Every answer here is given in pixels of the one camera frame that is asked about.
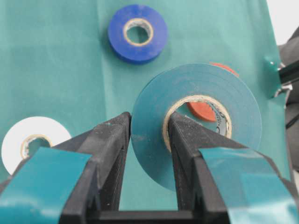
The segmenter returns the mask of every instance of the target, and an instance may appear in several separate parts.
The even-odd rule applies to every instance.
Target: electrical tape roll
[[[1,146],[2,162],[9,174],[26,158],[26,144],[37,138],[46,139],[52,147],[69,140],[71,135],[51,118],[37,116],[20,120],[9,129]]]
[[[175,184],[172,158],[163,136],[165,117],[185,99],[213,105],[215,114],[220,114],[218,127],[222,126],[221,120],[225,121],[223,135],[247,147],[257,150],[262,133],[257,102],[246,84],[232,73],[208,64],[188,64],[156,76],[135,102],[131,138],[145,172],[171,190]]]
[[[144,28],[148,40],[132,42],[127,31],[135,26]],[[110,21],[108,38],[117,55],[130,63],[146,63],[157,57],[167,42],[167,26],[154,9],[143,5],[129,5],[118,10]]]

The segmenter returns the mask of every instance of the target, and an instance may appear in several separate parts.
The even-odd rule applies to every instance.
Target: tape core hole
[[[217,122],[217,130],[216,132],[224,135],[227,138],[231,138],[232,136],[232,121],[227,112],[226,108],[216,99],[210,96],[205,95],[193,95],[187,96],[185,98],[180,99],[174,105],[170,107],[166,116],[164,118],[163,126],[162,126],[162,136],[165,142],[165,145],[169,152],[171,152],[170,141],[168,136],[168,122],[170,116],[184,103],[187,102],[205,102],[213,108],[215,115],[216,115],[216,122]]]
[[[27,137],[21,145],[21,157],[26,159],[33,156],[39,147],[52,147],[49,138],[41,134],[33,134]]]
[[[152,25],[147,20],[142,18],[134,18],[125,24],[123,28],[123,34],[129,44],[141,47],[148,44],[152,40],[154,36],[154,30]]]

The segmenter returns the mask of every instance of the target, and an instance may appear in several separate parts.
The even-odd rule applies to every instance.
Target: black cable
[[[293,124],[296,123],[296,121],[299,120],[299,114],[297,114],[292,120],[290,120],[286,125],[285,128],[288,129],[293,126]]]
[[[293,102],[288,102],[286,104],[286,106],[289,106],[289,105],[292,105],[292,104],[299,104],[299,101],[293,101]],[[290,120],[286,125],[285,125],[285,128],[288,129],[290,127],[292,127],[296,122],[297,120],[299,120],[299,114],[297,114],[292,120]]]

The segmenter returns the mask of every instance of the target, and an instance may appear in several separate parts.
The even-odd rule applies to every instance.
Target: green cloth
[[[168,26],[165,49],[148,64],[123,62],[109,46],[109,21],[129,4],[154,8]],[[280,59],[265,0],[2,0],[0,33],[0,141],[29,116],[50,117],[78,135],[131,112],[143,87],[160,72],[217,62],[239,73],[255,95],[263,120],[259,151],[290,178],[285,97],[271,98],[279,87]],[[1,180],[6,177],[2,172]],[[176,208],[175,192],[146,175],[130,146],[120,209]]]

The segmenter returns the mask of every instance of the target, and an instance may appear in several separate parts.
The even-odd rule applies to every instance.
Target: teal tape roll
[[[209,64],[188,64],[161,73],[146,85],[135,103],[131,138],[145,172],[171,190],[175,184],[171,154],[162,137],[162,132],[167,134],[163,123],[167,123],[165,117],[177,102],[194,96],[217,110],[217,128],[224,135],[250,148],[258,148],[261,138],[256,100],[230,72]]]
[[[57,224],[90,155],[40,148],[0,195],[3,224]]]
[[[232,224],[296,224],[294,199],[269,163],[251,149],[208,148],[199,150]]]

